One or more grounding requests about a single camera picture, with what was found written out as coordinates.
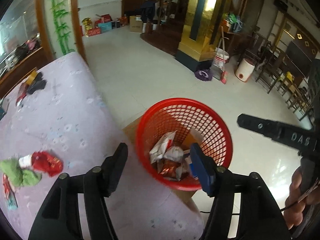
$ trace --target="gold pillar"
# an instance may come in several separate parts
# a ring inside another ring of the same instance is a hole
[[[214,58],[221,35],[222,15],[228,12],[230,4],[231,0],[202,0],[202,2],[201,0],[189,0],[179,51],[197,62]],[[196,21],[198,21],[197,27],[193,27]],[[178,61],[180,61],[179,51],[176,57]]]

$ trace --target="white barrel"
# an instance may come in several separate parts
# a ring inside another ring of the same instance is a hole
[[[223,60],[224,60],[224,63],[226,63],[229,57],[230,57],[229,54],[227,52],[224,52],[224,58],[223,58],[223,49],[217,49],[216,56],[213,59],[212,65],[222,69]]]
[[[250,60],[244,58],[236,70],[236,76],[241,81],[247,82],[253,71],[254,64]]]

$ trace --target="basket rim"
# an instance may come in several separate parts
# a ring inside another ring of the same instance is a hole
[[[201,185],[199,181],[195,181],[194,184],[184,184],[183,181],[170,181],[165,179],[163,176],[159,175],[156,170],[151,166],[150,160],[147,159],[144,156],[143,152],[143,142],[142,142],[142,134],[144,131],[144,128],[146,126],[147,121],[152,117],[156,112],[159,110],[163,109],[164,107],[172,106],[172,105],[188,105],[188,106],[194,106],[197,107],[209,115],[211,115],[215,121],[218,123],[218,125],[221,127],[221,129],[224,131],[224,137],[226,140],[226,145],[227,145],[227,150],[226,150],[226,155],[225,159],[222,163],[222,166],[225,168],[228,168],[231,163],[232,159],[232,154],[233,154],[233,144],[232,144],[232,138],[230,131],[223,121],[223,119],[210,107],[207,105],[193,100],[193,99],[188,99],[188,98],[169,98],[162,100],[153,106],[151,106],[145,114],[142,116],[137,133],[136,133],[136,143],[135,143],[135,148],[136,148],[136,155],[138,156],[139,161],[145,168],[145,170],[156,180],[159,182],[165,184],[166,186],[172,188],[172,189],[177,189],[177,190],[184,190],[184,191],[193,191],[193,190],[199,190],[201,189]]]

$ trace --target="tiled floor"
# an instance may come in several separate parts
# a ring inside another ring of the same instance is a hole
[[[127,27],[84,38],[89,67],[97,85],[121,128],[140,117],[154,103],[170,97],[196,99],[214,109],[226,122],[234,151],[230,170],[248,175],[258,172],[282,208],[289,193],[291,176],[300,165],[297,151],[272,142],[253,132],[240,129],[237,117],[250,114],[301,125],[284,98],[274,89],[266,89],[249,80],[243,83],[228,64],[228,81],[202,82],[174,57],[152,47],[129,32]],[[210,211],[213,199],[198,191],[193,200],[199,210]],[[239,212],[240,195],[236,195],[234,212]],[[230,234],[235,234],[237,217]]]

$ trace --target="metal bolt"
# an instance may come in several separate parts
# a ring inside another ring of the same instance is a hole
[[[252,172],[251,173],[251,177],[255,178],[255,179],[258,179],[259,178],[259,174],[256,173],[256,172]]]
[[[92,172],[99,173],[101,171],[101,167],[97,166],[92,169]]]
[[[218,167],[217,167],[217,171],[218,171],[218,172],[221,172],[221,173],[224,173],[224,172],[226,171],[226,168],[223,167],[223,166],[218,166]]]
[[[65,179],[67,176],[68,176],[68,174],[66,174],[66,173],[61,173],[61,174],[59,175],[59,179]]]

